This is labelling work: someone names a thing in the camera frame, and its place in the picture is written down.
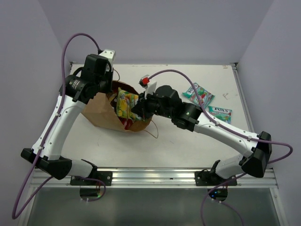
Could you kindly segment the yellow green Fox's candy bag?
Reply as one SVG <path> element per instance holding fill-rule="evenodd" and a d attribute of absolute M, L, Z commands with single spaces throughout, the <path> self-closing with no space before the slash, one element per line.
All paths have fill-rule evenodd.
<path fill-rule="evenodd" d="M 116 114 L 120 118 L 142 121 L 143 118 L 132 112 L 132 108 L 138 102 L 138 95 L 127 92 L 121 88 L 118 89 Z"/>

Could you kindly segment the red cassava chips bag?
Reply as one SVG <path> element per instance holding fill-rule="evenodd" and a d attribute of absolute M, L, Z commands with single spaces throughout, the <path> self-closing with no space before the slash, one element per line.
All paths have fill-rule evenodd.
<path fill-rule="evenodd" d="M 126 118 L 119 118 L 120 122 L 123 124 L 123 127 L 125 130 L 130 130 L 132 132 L 137 132 L 137 122 L 132 119 L 126 119 Z"/>

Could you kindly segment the brown paper bag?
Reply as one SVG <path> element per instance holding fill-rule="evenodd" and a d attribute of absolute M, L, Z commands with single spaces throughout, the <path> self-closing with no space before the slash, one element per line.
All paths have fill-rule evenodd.
<path fill-rule="evenodd" d="M 152 118 L 143 120 L 131 112 L 131 108 L 138 100 L 137 91 L 119 79 L 112 82 L 112 91 L 108 94 L 98 93 L 90 100 L 83 116 L 92 125 L 105 129 L 122 132 L 145 131 L 154 138 L 159 134 L 152 134 L 146 130 L 153 122 Z"/>

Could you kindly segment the teal red Fox's candy bag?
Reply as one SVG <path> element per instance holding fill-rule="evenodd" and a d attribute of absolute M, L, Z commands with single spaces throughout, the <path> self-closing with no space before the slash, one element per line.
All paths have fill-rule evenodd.
<path fill-rule="evenodd" d="M 214 99 L 215 95 L 201 87 L 198 83 L 193 83 L 186 92 L 182 93 L 185 98 L 199 105 L 198 98 L 201 101 L 201 105 L 206 108 Z"/>

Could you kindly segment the brown white chips bag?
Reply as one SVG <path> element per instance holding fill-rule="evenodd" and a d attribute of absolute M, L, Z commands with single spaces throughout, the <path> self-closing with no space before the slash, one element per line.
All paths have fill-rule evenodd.
<path fill-rule="evenodd" d="M 111 107 L 113 109 L 116 109 L 118 93 L 117 92 L 115 92 L 115 93 L 108 93 L 108 94 L 106 94 L 106 97 L 107 97 L 107 99 L 108 99 Z"/>

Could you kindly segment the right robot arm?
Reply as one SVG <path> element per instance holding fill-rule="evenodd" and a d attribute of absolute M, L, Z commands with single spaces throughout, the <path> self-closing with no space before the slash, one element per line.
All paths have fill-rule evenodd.
<path fill-rule="evenodd" d="M 272 152 L 271 135 L 244 131 L 234 126 L 230 128 L 245 137 L 240 137 L 222 128 L 226 123 L 213 118 L 207 118 L 205 111 L 192 103 L 183 102 L 178 92 L 168 85 L 156 89 L 153 94 L 143 92 L 138 96 L 137 104 L 132 112 L 148 119 L 158 115 L 171 119 L 171 122 L 181 129 L 212 137 L 238 151 L 238 155 L 226 160 L 217 160 L 210 170 L 195 172 L 197 186 L 216 186 L 226 183 L 237 185 L 234 177 L 237 174 L 248 174 L 255 178 L 264 177 Z"/>

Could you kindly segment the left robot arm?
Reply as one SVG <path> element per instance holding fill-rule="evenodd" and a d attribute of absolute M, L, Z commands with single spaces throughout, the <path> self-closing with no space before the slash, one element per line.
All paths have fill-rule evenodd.
<path fill-rule="evenodd" d="M 111 92 L 115 51 L 105 49 L 86 57 L 83 67 L 65 78 L 53 111 L 39 140 L 25 148 L 21 157 L 61 180 L 66 176 L 92 185 L 100 179 L 97 166 L 86 160 L 62 157 L 65 140 L 78 115 L 96 94 Z"/>

